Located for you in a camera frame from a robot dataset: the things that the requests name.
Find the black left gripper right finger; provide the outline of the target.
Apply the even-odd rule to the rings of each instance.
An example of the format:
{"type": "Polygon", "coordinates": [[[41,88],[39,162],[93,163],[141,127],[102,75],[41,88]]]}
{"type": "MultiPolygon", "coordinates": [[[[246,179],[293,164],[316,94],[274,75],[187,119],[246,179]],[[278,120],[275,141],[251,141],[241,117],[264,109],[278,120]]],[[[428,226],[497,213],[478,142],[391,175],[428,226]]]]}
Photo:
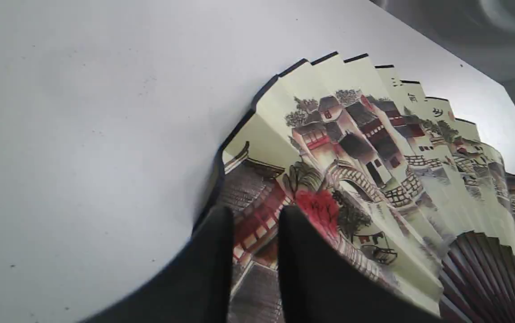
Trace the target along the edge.
{"type": "Polygon", "coordinates": [[[441,322],[356,270],[298,207],[284,207],[278,224],[278,284],[287,323],[441,322]]]}

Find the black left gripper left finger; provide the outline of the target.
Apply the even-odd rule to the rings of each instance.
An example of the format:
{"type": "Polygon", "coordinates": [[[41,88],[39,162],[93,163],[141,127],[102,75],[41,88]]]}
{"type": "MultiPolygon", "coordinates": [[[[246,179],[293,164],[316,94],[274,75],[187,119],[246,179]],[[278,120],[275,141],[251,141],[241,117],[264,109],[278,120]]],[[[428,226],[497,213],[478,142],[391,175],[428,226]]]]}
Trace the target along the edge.
{"type": "Polygon", "coordinates": [[[86,323],[225,323],[229,310],[233,213],[216,206],[191,240],[149,282],[86,323]]]}

